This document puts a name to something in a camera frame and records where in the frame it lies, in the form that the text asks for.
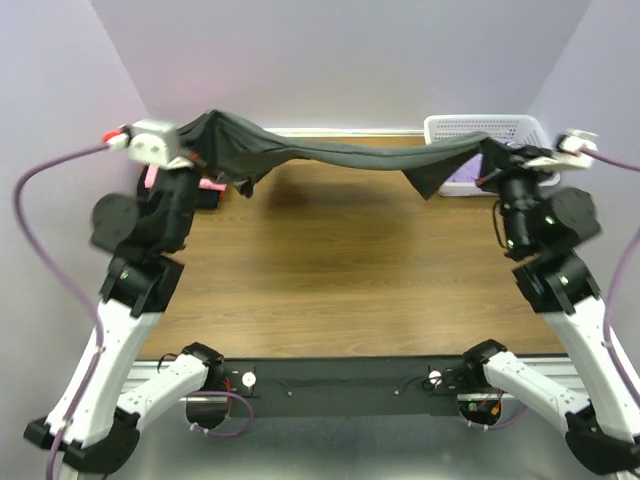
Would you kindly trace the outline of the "dark grey t-shirt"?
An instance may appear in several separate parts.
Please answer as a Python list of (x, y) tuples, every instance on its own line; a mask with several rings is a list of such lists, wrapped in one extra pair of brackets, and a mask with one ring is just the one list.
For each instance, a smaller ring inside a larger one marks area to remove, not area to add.
[(182, 146), (197, 154), (206, 174), (232, 185), (249, 198), (273, 169), (302, 159), (333, 166), (400, 171), (429, 199), (464, 163), (479, 154), (492, 138), (474, 132), (428, 145), (374, 148), (363, 145), (284, 137), (229, 112), (210, 110), (178, 129)]

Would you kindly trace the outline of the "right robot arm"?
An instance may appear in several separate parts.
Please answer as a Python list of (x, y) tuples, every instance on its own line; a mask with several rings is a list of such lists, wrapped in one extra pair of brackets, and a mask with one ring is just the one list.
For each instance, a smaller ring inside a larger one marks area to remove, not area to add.
[(562, 387), (494, 340), (464, 353), (461, 382), (469, 392), (495, 388), (518, 399), (554, 425), (592, 473), (637, 476), (639, 401), (631, 389), (638, 379), (621, 370), (601, 290), (575, 251), (601, 231), (592, 197), (573, 187), (541, 194), (542, 177), (569, 165), (568, 156), (505, 145), (482, 155), (477, 184), (498, 196), (505, 255), (520, 264), (516, 285), (565, 347), (586, 392)]

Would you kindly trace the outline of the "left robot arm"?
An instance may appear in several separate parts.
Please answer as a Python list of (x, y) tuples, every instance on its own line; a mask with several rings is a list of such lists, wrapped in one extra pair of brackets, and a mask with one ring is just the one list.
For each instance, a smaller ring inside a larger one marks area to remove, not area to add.
[(119, 470), (143, 430), (180, 398), (209, 395), (224, 383), (223, 357), (201, 343), (129, 393), (121, 391), (138, 352), (166, 311), (184, 266), (171, 259), (190, 232), (200, 182), (193, 168), (161, 171), (144, 198), (102, 197), (92, 211), (93, 246), (110, 254), (97, 302), (51, 259), (28, 227), (43, 262), (91, 315), (94, 327), (72, 379), (53, 410), (32, 420), (24, 438), (47, 451), (45, 476), (56, 479)]

